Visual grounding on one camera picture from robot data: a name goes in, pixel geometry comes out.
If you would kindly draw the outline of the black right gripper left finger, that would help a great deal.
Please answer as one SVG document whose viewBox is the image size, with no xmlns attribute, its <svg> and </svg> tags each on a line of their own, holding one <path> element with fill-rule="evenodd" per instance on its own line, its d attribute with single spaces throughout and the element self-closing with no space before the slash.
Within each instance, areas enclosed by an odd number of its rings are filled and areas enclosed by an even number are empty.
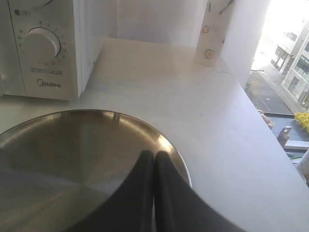
<svg viewBox="0 0 309 232">
<path fill-rule="evenodd" d="M 101 206 L 72 226 L 73 232 L 150 232 L 154 154 L 140 153 L 121 186 Z"/>
</svg>

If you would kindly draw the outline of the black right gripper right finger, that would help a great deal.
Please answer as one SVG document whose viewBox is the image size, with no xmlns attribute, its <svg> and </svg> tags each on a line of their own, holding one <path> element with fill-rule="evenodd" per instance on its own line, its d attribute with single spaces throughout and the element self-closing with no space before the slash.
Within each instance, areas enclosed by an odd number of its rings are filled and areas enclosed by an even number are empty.
<svg viewBox="0 0 309 232">
<path fill-rule="evenodd" d="M 154 210 L 158 232 L 242 232 L 205 203 L 176 170 L 169 155 L 155 157 Z"/>
</svg>

